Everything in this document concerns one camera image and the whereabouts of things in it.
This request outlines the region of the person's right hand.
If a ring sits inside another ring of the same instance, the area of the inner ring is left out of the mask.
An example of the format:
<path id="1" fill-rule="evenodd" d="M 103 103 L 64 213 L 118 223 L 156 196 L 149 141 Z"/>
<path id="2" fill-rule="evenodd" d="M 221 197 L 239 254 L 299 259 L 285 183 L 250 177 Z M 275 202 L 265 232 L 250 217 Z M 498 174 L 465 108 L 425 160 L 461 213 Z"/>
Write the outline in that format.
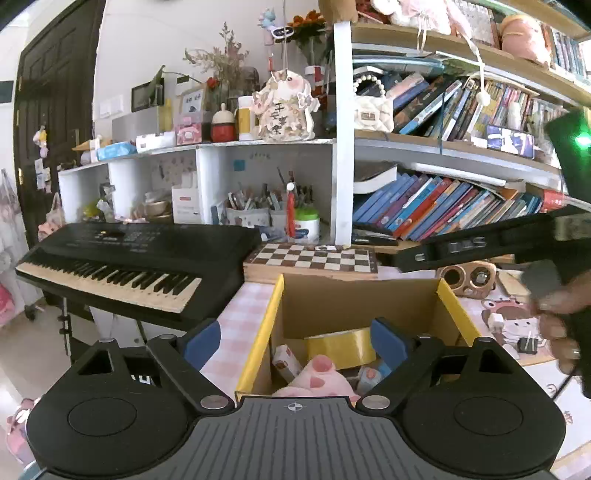
<path id="1" fill-rule="evenodd" d="M 539 317 L 540 333 L 549 341 L 552 355 L 564 374 L 570 374 L 580 358 L 580 346 L 568 333 L 564 319 L 589 306 L 589 271 L 544 298 L 530 301 L 533 314 Z"/>

